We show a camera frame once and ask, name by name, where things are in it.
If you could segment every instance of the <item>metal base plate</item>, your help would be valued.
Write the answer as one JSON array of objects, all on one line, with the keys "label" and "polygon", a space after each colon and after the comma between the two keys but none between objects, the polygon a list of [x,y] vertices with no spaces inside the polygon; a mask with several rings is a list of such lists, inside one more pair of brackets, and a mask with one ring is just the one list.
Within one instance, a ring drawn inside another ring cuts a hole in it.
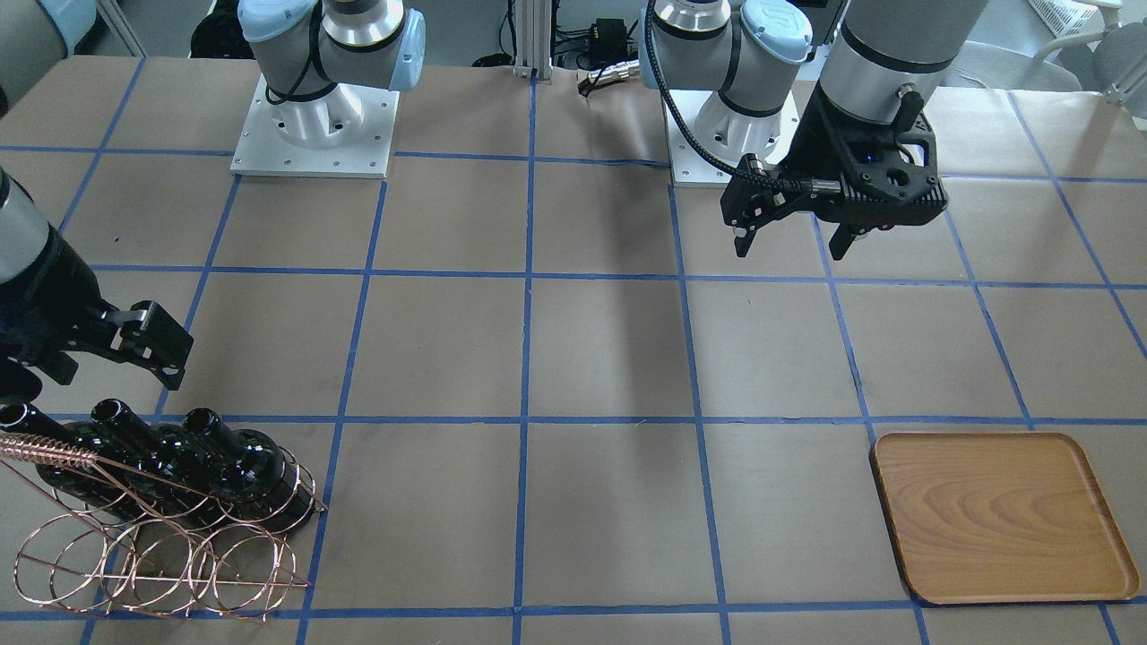
[{"label": "metal base plate", "polygon": [[361,134],[333,148],[303,148],[279,133],[274,106],[264,99],[267,84],[260,76],[243,122],[243,133],[231,160],[235,174],[262,177],[358,177],[385,179],[398,92],[354,86],[366,115]]},{"label": "metal base plate", "polygon": [[[696,90],[670,90],[677,103],[677,109],[685,117],[685,123],[692,127],[696,123],[701,106],[705,103],[712,92]],[[702,160],[693,148],[685,141],[685,135],[673,123],[669,107],[662,104],[665,110],[665,134],[669,137],[669,158],[673,166],[673,185],[694,188],[724,188],[728,184],[728,176]],[[777,165],[785,155],[788,154],[793,143],[793,134],[796,133],[797,125],[796,101],[793,93],[785,99],[785,107],[781,108],[781,134],[777,139],[777,146],[763,161],[766,168]]]}]

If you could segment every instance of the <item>white vent grille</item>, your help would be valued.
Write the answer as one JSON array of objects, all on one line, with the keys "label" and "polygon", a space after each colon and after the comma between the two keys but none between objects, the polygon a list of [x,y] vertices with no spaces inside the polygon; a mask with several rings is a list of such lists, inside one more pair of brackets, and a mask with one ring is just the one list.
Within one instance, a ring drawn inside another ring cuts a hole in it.
[{"label": "white vent grille", "polygon": [[1055,38],[1075,36],[1095,15],[1095,7],[1071,0],[1028,0]]}]

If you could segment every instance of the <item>beige tabletop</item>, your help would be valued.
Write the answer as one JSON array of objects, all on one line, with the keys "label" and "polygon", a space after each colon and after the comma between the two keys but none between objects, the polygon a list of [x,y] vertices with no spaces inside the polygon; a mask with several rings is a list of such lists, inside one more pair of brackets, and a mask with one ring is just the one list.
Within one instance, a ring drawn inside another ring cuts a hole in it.
[{"label": "beige tabletop", "polygon": [[[429,68],[385,182],[234,178],[252,62],[68,60],[0,164],[99,274],[195,336],[187,379],[80,358],[39,399],[210,406],[312,466],[315,581],[274,620],[88,622],[0,584],[0,643],[1147,643],[1121,605],[928,607],[868,450],[1055,430],[1147,562],[1147,145],[1093,94],[941,88],[951,209],[826,259],[733,255],[670,185],[656,94]],[[809,87],[798,87],[807,95]],[[0,559],[52,510],[5,477]]]}]

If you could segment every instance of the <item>wood grain surface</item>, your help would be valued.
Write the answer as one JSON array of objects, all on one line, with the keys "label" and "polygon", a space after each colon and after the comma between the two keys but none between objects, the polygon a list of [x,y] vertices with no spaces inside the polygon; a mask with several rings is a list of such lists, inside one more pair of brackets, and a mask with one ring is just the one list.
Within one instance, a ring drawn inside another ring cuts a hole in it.
[{"label": "wood grain surface", "polygon": [[907,585],[938,605],[1115,600],[1139,574],[1087,458],[1054,433],[894,433],[873,468]]}]

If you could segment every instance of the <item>brown tray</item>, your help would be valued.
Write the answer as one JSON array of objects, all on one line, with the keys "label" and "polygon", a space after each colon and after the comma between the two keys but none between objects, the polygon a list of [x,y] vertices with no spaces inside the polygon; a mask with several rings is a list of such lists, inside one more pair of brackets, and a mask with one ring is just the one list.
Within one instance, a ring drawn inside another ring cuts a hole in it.
[{"label": "brown tray", "polygon": [[937,605],[1126,600],[1139,573],[1055,433],[894,433],[872,451],[905,583]]}]

